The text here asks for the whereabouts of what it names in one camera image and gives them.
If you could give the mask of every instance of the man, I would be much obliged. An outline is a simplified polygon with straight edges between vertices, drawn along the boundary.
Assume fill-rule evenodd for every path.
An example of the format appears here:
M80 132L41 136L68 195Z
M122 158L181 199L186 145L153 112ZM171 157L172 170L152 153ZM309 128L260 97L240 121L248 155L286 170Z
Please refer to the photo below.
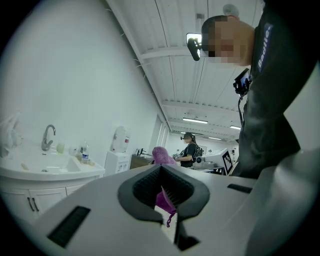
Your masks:
M293 17L297 12L290 5L266 1L255 29L232 15L209 18L202 26L202 49L209 57L251 65L234 176L257 179L264 168L300 149L284 112L310 76L317 54L306 37L312 35L312 17Z

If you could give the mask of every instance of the ceiling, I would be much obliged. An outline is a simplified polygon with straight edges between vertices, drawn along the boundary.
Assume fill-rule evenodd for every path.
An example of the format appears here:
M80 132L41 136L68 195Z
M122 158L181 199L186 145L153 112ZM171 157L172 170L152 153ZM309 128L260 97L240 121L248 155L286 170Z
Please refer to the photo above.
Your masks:
M107 0L143 68L171 132L194 132L232 141L239 138L238 99L233 82L245 67L194 61L187 33L201 33L209 17L233 4L239 18L256 27L260 0ZM183 121L208 121L208 124Z

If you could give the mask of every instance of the pink object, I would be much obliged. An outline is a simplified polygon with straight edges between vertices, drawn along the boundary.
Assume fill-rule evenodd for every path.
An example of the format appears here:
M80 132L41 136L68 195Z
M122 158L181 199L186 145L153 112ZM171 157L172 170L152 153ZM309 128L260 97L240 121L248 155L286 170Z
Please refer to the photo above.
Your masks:
M175 164L176 163L176 161L168 155L167 150L162 146L156 146L152 150L152 156L155 164ZM162 191L156 195L155 205L170 214L170 217L166 222L166 226L169 228L171 218L176 214L176 208L174 204L170 201L163 187L161 188L162 188Z
M156 146L152 150L155 164L176 164L176 161L168 155L167 150L162 146Z

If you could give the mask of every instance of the cable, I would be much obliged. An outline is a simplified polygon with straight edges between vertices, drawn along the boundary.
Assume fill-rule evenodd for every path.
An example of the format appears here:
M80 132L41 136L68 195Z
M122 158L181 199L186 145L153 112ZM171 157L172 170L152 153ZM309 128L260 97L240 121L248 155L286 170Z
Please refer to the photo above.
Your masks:
M240 109L240 102L241 102L241 98L239 98L239 101L238 101L238 110L239 110L239 115L240 115L240 123L242 126L243 119L242 119L242 114L241 114L241 109Z

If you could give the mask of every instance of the sink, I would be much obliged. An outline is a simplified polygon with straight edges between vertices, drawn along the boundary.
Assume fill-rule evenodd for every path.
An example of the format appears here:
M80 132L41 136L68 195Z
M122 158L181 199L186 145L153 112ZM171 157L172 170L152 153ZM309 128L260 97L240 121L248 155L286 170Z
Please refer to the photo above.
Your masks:
M23 180L67 180L103 174L100 165L81 164L74 156L58 153L55 147L43 151L41 145L24 142L10 155L0 158L0 176Z

